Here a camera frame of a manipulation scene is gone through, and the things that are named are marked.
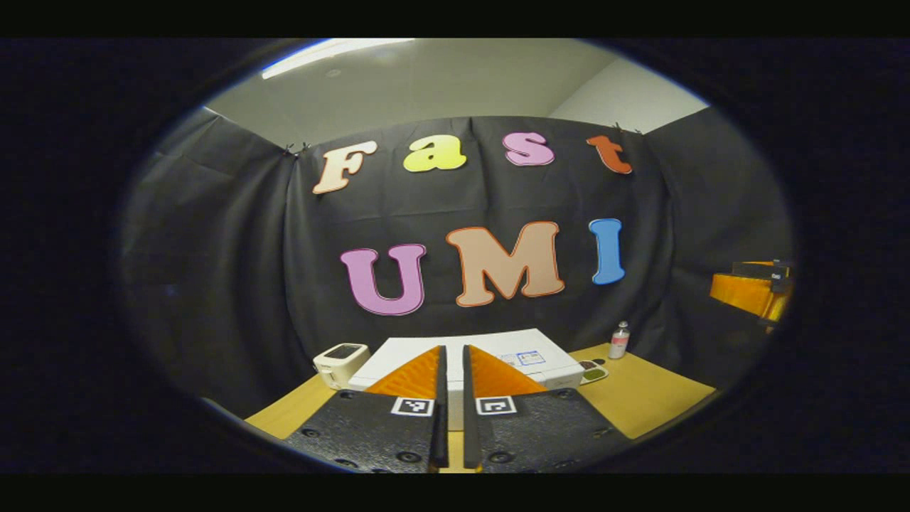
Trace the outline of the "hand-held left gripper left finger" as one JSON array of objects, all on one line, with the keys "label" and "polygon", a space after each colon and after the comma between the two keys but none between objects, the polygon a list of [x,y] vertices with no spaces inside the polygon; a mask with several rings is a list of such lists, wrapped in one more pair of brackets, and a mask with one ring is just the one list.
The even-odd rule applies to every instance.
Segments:
[{"label": "hand-held left gripper left finger", "polygon": [[364,391],[338,391],[283,443],[351,471],[435,473],[449,463],[447,392],[435,346]]}]

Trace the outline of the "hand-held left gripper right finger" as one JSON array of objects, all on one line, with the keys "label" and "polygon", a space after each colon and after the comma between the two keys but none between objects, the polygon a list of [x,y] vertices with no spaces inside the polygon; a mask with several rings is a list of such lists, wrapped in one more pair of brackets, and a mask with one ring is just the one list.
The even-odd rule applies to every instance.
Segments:
[{"label": "hand-held left gripper right finger", "polygon": [[477,346],[462,357],[467,469],[582,472],[633,444],[576,389],[547,389]]}]

